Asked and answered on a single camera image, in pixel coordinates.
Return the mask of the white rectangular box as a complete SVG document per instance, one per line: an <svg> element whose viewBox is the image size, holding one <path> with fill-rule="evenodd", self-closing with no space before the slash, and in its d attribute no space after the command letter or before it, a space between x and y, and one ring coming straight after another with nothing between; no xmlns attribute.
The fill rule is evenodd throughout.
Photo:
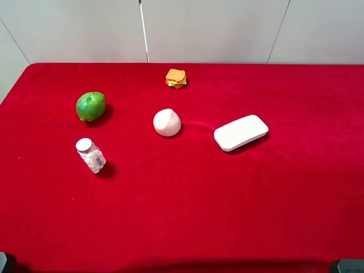
<svg viewBox="0 0 364 273"><path fill-rule="evenodd" d="M227 123L214 131L219 147L230 152L268 133L268 126L256 115L248 115Z"/></svg>

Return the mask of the toy sandwich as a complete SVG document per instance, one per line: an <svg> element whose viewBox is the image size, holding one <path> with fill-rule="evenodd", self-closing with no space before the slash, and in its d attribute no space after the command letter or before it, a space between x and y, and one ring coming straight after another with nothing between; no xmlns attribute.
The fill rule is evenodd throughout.
<svg viewBox="0 0 364 273"><path fill-rule="evenodd" d="M170 69L165 79L166 85L175 89L187 84L187 76L184 70Z"/></svg>

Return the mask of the clear pill bottle white cap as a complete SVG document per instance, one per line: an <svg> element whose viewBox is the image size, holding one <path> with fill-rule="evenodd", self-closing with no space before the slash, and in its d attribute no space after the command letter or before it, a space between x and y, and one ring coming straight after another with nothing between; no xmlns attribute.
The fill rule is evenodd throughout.
<svg viewBox="0 0 364 273"><path fill-rule="evenodd" d="M85 164L94 173L99 173L106 164L102 151L89 138L82 138L76 142L76 150Z"/></svg>

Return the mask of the green lime fruit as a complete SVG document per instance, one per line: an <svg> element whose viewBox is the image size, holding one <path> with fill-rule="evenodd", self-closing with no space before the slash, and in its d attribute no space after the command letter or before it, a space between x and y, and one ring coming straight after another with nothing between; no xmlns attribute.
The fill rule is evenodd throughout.
<svg viewBox="0 0 364 273"><path fill-rule="evenodd" d="M103 115L106 97L101 92L87 92L76 102L76 113L81 121L91 122Z"/></svg>

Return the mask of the white vertical pole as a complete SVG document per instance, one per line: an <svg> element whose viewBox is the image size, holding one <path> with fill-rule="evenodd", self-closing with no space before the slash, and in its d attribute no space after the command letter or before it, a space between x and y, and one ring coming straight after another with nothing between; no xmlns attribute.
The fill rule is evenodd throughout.
<svg viewBox="0 0 364 273"><path fill-rule="evenodd" d="M138 0L138 3L139 3L140 19L141 19L141 24L142 24L144 47L145 47L145 52L146 52L146 62L149 63L150 62L150 57L149 57L149 53L148 53L148 44L147 44L147 35L146 35L146 25L145 25L145 22L144 22L144 14L143 14L142 1L141 0Z"/></svg>

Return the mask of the red tablecloth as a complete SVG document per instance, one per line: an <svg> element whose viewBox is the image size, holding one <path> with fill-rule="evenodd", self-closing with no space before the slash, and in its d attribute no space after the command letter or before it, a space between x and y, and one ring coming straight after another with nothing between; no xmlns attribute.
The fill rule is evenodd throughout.
<svg viewBox="0 0 364 273"><path fill-rule="evenodd" d="M1 250L22 272L328 272L363 258L363 66L33 64L1 103ZM81 121L77 100L106 97ZM158 134L172 109L180 131ZM223 151L248 115L268 133ZM94 174L76 150L91 139Z"/></svg>

